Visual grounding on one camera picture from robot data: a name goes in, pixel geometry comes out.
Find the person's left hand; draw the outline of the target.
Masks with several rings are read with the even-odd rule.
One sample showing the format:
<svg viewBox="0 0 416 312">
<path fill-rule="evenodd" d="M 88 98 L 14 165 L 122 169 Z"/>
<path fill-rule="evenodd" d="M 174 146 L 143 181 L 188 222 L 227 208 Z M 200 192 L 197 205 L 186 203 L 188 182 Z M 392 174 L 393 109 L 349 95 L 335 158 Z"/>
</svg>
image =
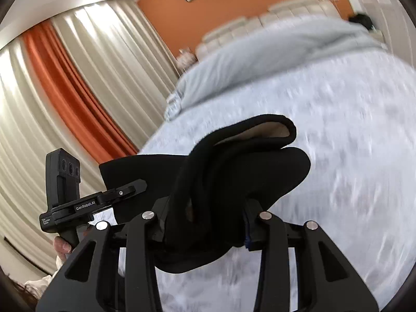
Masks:
<svg viewBox="0 0 416 312">
<path fill-rule="evenodd" d="M 77 236 L 78 239 L 81 241 L 84 239 L 89 231 L 92 229 L 91 225 L 81 226 L 77 229 Z M 72 246 L 67 243 L 63 238 L 60 236 L 56 236 L 53 240 L 53 247 L 56 252 L 56 267 L 60 269 L 62 265 L 66 262 L 66 259 L 72 253 Z"/>
</svg>

